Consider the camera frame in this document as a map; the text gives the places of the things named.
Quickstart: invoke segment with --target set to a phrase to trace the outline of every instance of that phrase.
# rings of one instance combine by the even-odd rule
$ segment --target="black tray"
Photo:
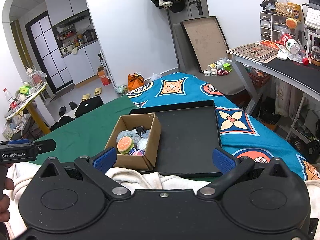
[[[132,109],[130,114],[155,113],[161,123],[156,166],[152,172],[180,177],[213,177],[222,173],[212,163],[221,147],[213,100]]]

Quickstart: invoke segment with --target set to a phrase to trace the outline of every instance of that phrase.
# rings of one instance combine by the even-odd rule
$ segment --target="range hood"
[[[68,19],[65,19],[64,21],[60,22],[57,24],[58,27],[60,28],[64,28],[66,26],[69,26],[71,24],[74,24],[78,21],[81,21],[83,20],[84,18],[90,16],[90,13],[89,13],[89,10],[85,10],[81,13],[78,13],[76,15],[73,15],[72,17],[68,18]]]

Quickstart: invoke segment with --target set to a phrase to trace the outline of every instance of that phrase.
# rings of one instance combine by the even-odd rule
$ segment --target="bed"
[[[39,155],[34,163],[42,164],[49,156],[58,157],[60,162],[72,162],[81,155],[96,155],[104,149],[119,116],[129,114],[136,107],[212,99],[224,150],[236,157],[249,156],[256,162],[269,162],[272,157],[278,156],[303,180],[320,180],[317,170],[288,142],[244,113],[213,85],[184,73],[170,74],[132,90],[126,96],[42,137],[41,140],[54,139],[57,148]]]

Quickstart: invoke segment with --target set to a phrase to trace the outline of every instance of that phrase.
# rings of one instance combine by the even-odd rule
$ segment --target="black desk mat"
[[[161,123],[156,166],[152,172],[184,178],[221,175],[212,163],[213,149],[221,147],[213,100],[146,107],[130,112],[145,113],[156,113]]]
[[[320,67],[318,66],[313,64],[305,66],[289,59],[283,61],[278,58],[271,60],[269,63],[263,63],[263,65],[283,73],[320,93]]]

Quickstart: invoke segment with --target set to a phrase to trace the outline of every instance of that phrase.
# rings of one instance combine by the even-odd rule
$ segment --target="blue bedsheet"
[[[317,170],[288,142],[195,76],[167,75],[130,91],[127,96],[140,108],[213,99],[224,150],[237,157],[249,156],[256,162],[281,157],[302,179],[320,180]]]

